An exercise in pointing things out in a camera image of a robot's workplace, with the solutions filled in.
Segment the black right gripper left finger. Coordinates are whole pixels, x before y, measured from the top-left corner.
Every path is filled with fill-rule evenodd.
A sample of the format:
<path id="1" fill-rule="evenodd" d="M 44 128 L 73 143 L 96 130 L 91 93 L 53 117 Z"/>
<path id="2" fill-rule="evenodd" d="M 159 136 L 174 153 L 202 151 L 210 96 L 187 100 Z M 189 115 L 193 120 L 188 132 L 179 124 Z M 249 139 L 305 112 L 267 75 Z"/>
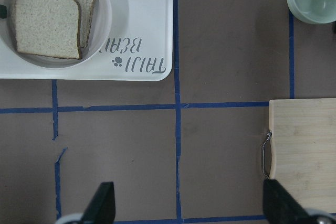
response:
<path id="1" fill-rule="evenodd" d="M 115 203 L 114 183 L 101 183 L 84 211 L 81 223 L 114 223 Z"/>

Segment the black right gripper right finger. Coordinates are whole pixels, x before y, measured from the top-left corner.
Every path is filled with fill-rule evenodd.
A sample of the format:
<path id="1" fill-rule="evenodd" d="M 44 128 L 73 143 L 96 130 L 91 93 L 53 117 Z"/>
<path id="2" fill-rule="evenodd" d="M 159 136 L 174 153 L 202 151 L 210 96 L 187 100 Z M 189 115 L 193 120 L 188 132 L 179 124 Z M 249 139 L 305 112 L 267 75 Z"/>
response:
<path id="1" fill-rule="evenodd" d="M 315 223 L 315 217 L 310 216 L 275 179 L 264 180 L 262 203 L 269 223 Z"/>

